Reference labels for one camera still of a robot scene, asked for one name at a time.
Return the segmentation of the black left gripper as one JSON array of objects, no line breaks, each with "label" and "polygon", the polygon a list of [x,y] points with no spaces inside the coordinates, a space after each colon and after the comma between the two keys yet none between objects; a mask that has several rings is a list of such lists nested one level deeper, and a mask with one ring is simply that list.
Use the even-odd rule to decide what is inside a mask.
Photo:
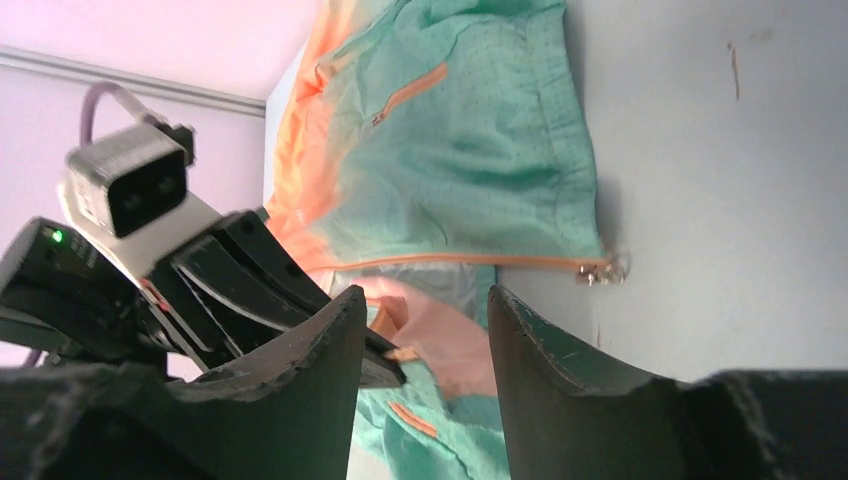
[{"label": "black left gripper", "polygon": [[140,285],[79,232],[44,217],[30,219],[1,256],[2,341],[94,362],[160,350],[207,372],[329,302],[251,210],[176,247]]}]

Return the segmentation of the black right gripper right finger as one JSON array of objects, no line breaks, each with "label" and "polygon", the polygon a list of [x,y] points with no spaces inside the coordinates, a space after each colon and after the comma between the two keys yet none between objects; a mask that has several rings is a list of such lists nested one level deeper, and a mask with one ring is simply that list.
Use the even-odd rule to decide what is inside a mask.
[{"label": "black right gripper right finger", "polygon": [[515,479],[843,479],[847,375],[727,370],[693,383],[639,369],[502,286],[488,325]]}]

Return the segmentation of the teal and orange jacket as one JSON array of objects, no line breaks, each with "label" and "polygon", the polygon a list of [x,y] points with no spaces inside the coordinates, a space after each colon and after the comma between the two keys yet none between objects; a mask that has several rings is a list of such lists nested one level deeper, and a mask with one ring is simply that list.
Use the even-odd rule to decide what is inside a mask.
[{"label": "teal and orange jacket", "polygon": [[562,1],[324,1],[274,151],[268,226],[319,287],[364,291],[401,387],[353,437],[396,479],[506,479],[489,346],[501,267],[611,255]]}]

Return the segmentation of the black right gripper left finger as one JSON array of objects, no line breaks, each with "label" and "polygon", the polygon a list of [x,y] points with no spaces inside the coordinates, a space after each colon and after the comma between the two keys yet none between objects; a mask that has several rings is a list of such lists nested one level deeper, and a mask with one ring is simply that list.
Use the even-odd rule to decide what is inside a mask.
[{"label": "black right gripper left finger", "polygon": [[343,479],[366,305],[316,315],[192,382],[139,365],[5,369],[5,479]]}]

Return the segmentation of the silver zipper slider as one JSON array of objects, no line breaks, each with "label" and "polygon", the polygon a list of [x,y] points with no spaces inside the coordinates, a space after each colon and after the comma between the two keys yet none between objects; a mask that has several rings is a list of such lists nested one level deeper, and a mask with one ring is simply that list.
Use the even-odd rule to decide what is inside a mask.
[{"label": "silver zipper slider", "polygon": [[628,262],[621,255],[613,255],[600,263],[580,265],[575,278],[579,284],[592,287],[620,285],[626,281],[628,275]]}]

